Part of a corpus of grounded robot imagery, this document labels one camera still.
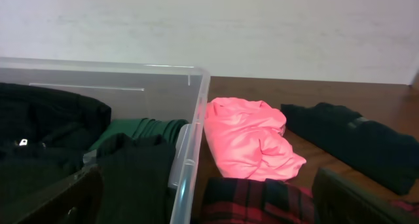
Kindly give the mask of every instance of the wooden table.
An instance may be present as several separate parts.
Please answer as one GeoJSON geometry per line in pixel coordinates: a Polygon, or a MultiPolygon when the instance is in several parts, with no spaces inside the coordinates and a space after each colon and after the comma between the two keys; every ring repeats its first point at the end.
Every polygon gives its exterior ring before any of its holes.
{"type": "MultiPolygon", "coordinates": [[[[419,140],[419,91],[406,85],[212,77],[208,101],[216,97],[263,100],[277,109],[280,109],[281,103],[314,106],[319,102],[328,102],[345,105],[367,119],[386,124],[419,140]]],[[[419,201],[419,180],[408,195],[398,196],[289,130],[284,137],[293,146],[294,152],[307,160],[298,176],[289,180],[292,184],[310,188],[317,169],[326,167],[383,199],[419,201]]],[[[192,218],[199,217],[208,179],[217,176],[221,175],[203,135],[192,218]]]]}

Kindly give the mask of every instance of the plastic bin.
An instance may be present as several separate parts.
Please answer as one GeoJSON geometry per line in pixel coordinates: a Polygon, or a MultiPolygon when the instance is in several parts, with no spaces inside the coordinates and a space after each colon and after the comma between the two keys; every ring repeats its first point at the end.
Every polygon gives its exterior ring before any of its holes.
{"type": "Polygon", "coordinates": [[[0,82],[90,96],[112,107],[113,119],[186,119],[169,187],[177,188],[170,223],[189,223],[210,75],[188,66],[0,58],[0,82]]]}

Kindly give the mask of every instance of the white wall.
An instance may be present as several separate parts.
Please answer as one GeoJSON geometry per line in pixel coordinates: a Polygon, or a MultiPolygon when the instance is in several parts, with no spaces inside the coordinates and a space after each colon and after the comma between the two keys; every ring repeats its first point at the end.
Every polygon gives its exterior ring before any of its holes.
{"type": "Polygon", "coordinates": [[[0,0],[0,56],[407,84],[419,0],[0,0]]]}

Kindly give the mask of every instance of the folded pink garment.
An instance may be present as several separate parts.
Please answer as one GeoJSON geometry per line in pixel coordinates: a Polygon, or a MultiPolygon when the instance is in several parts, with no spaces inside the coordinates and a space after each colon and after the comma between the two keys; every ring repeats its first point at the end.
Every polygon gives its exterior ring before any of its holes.
{"type": "Polygon", "coordinates": [[[207,104],[205,134],[224,177],[287,180],[306,160],[282,135],[285,116],[263,101],[216,98],[207,104]]]}

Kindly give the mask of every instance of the green cloth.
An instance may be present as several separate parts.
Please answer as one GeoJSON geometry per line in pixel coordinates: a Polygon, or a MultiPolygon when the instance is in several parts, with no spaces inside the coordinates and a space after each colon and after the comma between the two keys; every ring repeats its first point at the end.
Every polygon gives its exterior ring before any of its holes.
{"type": "Polygon", "coordinates": [[[180,129],[187,123],[188,121],[183,119],[170,121],[159,121],[147,118],[117,119],[111,122],[106,131],[89,148],[89,151],[98,149],[107,138],[118,133],[124,133],[135,140],[160,135],[169,144],[175,146],[180,129]]]}

